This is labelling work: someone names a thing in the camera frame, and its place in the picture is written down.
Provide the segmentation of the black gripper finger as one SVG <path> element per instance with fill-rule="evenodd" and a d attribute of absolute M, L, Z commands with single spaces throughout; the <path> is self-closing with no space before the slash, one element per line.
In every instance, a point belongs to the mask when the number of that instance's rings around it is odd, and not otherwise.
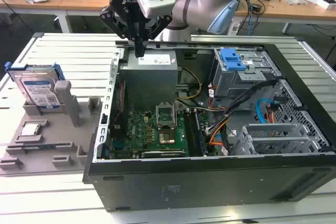
<path fill-rule="evenodd" d="M 144 56 L 146 43 L 153 40 L 172 21 L 172 16 L 161 15 L 156 18 L 141 17 L 139 20 L 139 57 Z"/>
<path fill-rule="evenodd" d="M 120 38 L 127 38 L 130 44 L 134 46 L 135 56 L 140 57 L 139 33 L 129 8 L 121 8 L 121 15 L 119 15 L 111 6 L 106 6 L 100 12 L 100 20 Z"/>

